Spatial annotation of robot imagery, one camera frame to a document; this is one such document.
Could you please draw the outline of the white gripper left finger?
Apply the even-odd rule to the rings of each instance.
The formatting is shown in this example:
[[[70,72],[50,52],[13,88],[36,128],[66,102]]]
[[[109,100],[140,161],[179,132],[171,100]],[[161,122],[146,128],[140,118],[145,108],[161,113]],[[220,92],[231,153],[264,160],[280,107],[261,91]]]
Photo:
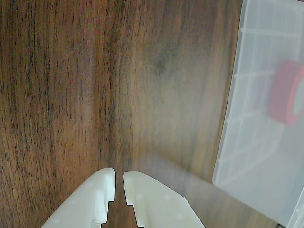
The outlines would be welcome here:
[[[103,168],[86,179],[48,218],[44,228],[100,228],[115,199],[115,170]]]

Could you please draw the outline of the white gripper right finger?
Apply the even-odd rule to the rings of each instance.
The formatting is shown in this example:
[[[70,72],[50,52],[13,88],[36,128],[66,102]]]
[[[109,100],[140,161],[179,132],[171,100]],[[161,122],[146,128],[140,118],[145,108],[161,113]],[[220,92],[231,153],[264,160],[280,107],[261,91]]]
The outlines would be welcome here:
[[[185,197],[138,171],[123,174],[126,204],[140,228],[203,228]]]

